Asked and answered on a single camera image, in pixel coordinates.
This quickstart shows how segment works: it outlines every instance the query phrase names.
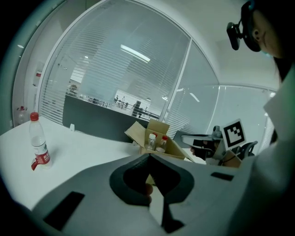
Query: black slot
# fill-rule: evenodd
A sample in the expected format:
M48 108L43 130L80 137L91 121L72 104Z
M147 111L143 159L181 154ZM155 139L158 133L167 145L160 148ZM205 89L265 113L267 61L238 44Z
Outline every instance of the black slot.
M82 201L84 194L71 192L51 211L44 221L53 228L61 231L77 206Z
M184 224L181 221L173 219L173 216L169 209L169 205L166 202L164 202L164 211L161 226L165 229L165 231L168 234L184 226Z
M219 173L219 172L214 172L211 174L211 176L219 178L219 179L224 179L227 181L231 181L234 178L233 175L227 175L227 174L223 174L223 173Z
M197 146L197 147L204 146L203 140L194 139L193 146Z

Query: cardboard box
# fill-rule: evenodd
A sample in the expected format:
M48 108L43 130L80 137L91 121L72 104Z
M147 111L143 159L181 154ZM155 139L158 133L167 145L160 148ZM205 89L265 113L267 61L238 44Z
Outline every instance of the cardboard box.
M127 134L131 139L133 139L135 142L137 142L140 146L140 154L144 153L155 153L160 154L157 151L153 150L147 150L145 148L145 144L148 142L148 136L152 133L157 133L156 137L156 145L159 144L162 140L163 135L167 134L167 131L169 129L170 125L165 124L163 122L151 119L147 125L147 128L145 129L141 124L139 124L137 121L125 131L125 134ZM170 137L168 137L167 140L167 148L165 153L161 153L162 155L174 157L178 159L184 159L189 158L189 156L183 151L179 145L172 140Z

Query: dark partition panel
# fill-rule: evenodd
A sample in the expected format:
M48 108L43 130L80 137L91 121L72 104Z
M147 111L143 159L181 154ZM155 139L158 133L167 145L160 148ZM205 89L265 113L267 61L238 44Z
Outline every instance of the dark partition panel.
M143 127L148 126L148 121L128 116L111 109L95 105L66 96L63 114L63 125L75 125L75 130L96 137L111 139L121 142L132 142L124 133L135 121Z

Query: white desk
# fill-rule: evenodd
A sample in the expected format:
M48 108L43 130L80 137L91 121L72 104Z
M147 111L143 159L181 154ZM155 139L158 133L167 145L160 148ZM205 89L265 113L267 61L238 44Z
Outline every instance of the white desk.
M102 139L70 129L40 117L53 166L35 171L35 154L26 122L0 136L0 173L11 197L29 209L52 189L78 172L109 161L138 154L138 146ZM202 160L193 157L198 163Z

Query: water bottle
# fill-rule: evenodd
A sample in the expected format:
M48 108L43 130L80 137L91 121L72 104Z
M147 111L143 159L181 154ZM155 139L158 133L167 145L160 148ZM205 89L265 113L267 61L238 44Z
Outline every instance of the water bottle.
M18 110L18 119L17 119L17 125L23 124L26 119L26 110L24 109L24 106L21 106Z
M45 169L49 169L52 166L52 160L50 159L44 132L39 122L39 114L37 112L32 112L30 120L31 124L29 125L29 135L36 156L31 165L32 170L35 170L37 165L41 165Z
M159 153L164 153L167 148L167 139L168 137L166 135L163 135L161 143L157 146L156 151Z
M156 147L156 135L150 134L148 137L148 143L146 145L147 150L155 150Z

